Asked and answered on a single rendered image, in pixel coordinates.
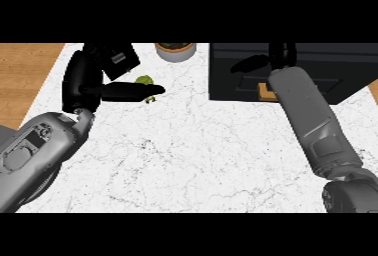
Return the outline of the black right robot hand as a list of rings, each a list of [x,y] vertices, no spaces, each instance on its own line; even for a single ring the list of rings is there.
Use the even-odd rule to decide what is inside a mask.
[[[292,67],[297,64],[297,47],[294,43],[270,43],[269,54],[254,55],[239,61],[230,72],[248,73],[270,66],[273,70]]]

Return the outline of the black box with pale label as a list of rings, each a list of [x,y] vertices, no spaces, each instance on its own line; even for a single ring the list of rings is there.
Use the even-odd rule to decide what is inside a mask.
[[[111,80],[118,79],[139,65],[139,56],[130,43],[103,45],[102,69]]]

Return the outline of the black drawer cabinet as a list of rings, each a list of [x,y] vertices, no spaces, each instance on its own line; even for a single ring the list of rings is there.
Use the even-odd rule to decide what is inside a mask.
[[[378,79],[378,43],[297,43],[297,66],[308,73],[331,105],[342,102]],[[209,44],[209,99],[258,102],[258,84],[267,83],[270,66],[243,73],[232,67],[269,54],[267,43]]]

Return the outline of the green vegetable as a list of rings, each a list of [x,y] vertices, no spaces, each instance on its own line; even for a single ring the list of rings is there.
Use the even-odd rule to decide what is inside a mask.
[[[153,80],[152,78],[147,76],[147,75],[143,75],[143,76],[139,76],[137,79],[136,79],[136,83],[142,83],[143,85],[149,85],[153,83]],[[144,99],[144,102],[146,103],[150,103],[150,102],[155,102],[156,99],[155,99],[155,96],[149,96],[146,99]]]

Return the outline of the grey plant pot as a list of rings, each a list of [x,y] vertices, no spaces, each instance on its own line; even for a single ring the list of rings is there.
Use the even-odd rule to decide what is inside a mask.
[[[186,61],[196,52],[195,43],[156,43],[155,48],[161,59],[171,63]]]

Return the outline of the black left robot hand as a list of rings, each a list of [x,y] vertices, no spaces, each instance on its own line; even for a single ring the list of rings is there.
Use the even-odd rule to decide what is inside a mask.
[[[165,88],[153,83],[143,85],[108,78],[102,69],[105,44],[112,43],[85,43],[69,59],[62,81],[62,110],[66,113],[81,108],[94,113],[102,101],[140,102],[165,92]]]

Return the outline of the tan wooden drawer box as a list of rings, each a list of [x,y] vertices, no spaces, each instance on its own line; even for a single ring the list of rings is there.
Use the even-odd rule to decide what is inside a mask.
[[[277,98],[273,91],[267,90],[267,85],[260,83],[258,86],[258,100],[266,102],[276,102]]]

